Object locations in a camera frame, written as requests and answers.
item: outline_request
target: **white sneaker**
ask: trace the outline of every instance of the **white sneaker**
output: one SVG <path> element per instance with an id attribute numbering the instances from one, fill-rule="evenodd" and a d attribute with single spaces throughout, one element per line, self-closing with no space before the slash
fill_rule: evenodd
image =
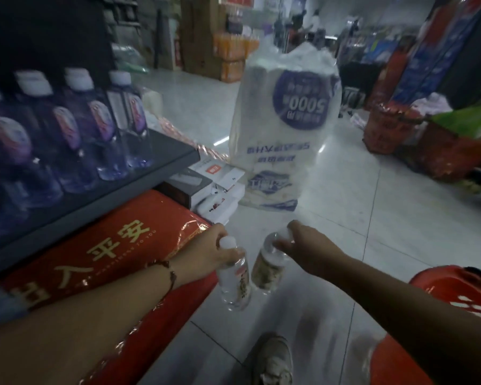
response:
<path id="1" fill-rule="evenodd" d="M 253 367 L 253 385 L 291 385 L 292 354 L 282 336 L 268 339 L 260 348 Z"/>

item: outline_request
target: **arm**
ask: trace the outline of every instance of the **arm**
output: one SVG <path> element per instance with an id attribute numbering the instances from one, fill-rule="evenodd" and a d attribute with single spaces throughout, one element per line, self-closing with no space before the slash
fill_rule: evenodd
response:
<path id="1" fill-rule="evenodd" d="M 329 281 L 361 305 L 438 384 L 481 383 L 481 318 L 348 257 L 298 221 L 294 243 L 275 243 L 306 272 Z"/>
<path id="2" fill-rule="evenodd" d="M 170 261 L 174 289 L 241 257 L 218 250 L 217 224 Z M 76 384 L 113 351 L 170 289 L 170 272 L 154 265 L 108 285 L 40 308 L 0 326 L 0 384 Z"/>

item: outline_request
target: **hand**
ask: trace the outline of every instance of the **hand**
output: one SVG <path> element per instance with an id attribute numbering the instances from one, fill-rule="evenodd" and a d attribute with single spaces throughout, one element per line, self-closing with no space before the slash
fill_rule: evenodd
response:
<path id="1" fill-rule="evenodd" d="M 245 252 L 241 248 L 219 249 L 219 239 L 227 235 L 222 224 L 214 224 L 170 259 L 169 264 L 176 274 L 174 288 L 204 278 L 224 264 L 242 258 Z"/>
<path id="2" fill-rule="evenodd" d="M 274 246 L 294 259 L 305 272 L 326 278 L 324 272 L 328 266 L 346 257 L 335 243 L 315 228 L 302 225 L 298 220 L 291 221 L 287 227 L 294 243 L 280 239 L 274 242 Z"/>

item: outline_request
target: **toilet paper package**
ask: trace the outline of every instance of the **toilet paper package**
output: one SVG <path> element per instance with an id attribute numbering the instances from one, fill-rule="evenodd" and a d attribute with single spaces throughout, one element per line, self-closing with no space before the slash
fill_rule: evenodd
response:
<path id="1" fill-rule="evenodd" d="M 230 163 L 246 171 L 242 204 L 295 210 L 341 100 L 327 49 L 282 54 L 266 39 L 246 61 L 230 131 Z"/>

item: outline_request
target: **store aisle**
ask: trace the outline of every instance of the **store aisle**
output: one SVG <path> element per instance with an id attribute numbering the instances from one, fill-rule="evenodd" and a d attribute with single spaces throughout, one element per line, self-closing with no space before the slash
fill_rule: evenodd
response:
<path id="1" fill-rule="evenodd" d="M 157 71 L 146 86 L 164 95 L 164 115 L 192 138 L 212 146 L 228 135 L 238 84 Z M 227 143 L 217 148 L 226 152 Z M 294 213 L 239 207 L 227 230 L 252 267 L 263 238 L 292 219 L 403 281 L 436 265 L 481 268 L 481 197 L 371 155 L 346 118 L 327 139 Z M 385 334 L 346 294 L 291 263 L 279 289 L 254 291 L 243 312 L 228 311 L 212 291 L 140 383 L 247 384 L 250 351 L 267 332 L 289 340 L 296 384 L 335 385 L 368 383 L 367 352 Z"/>

